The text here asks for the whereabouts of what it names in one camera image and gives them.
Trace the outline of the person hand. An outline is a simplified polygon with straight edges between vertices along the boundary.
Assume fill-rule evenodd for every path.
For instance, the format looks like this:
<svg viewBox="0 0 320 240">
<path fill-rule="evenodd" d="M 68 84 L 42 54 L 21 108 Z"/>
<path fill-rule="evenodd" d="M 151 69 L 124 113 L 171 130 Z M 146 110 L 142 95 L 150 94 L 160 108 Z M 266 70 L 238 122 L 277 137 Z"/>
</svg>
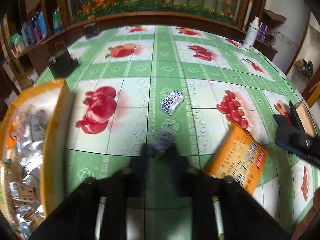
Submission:
<svg viewBox="0 0 320 240">
<path fill-rule="evenodd" d="M 318 135 L 316 125 L 307 105 L 303 102 L 296 104 L 296 112 L 306 134 L 310 135 L 311 137 L 316 137 Z"/>
</svg>

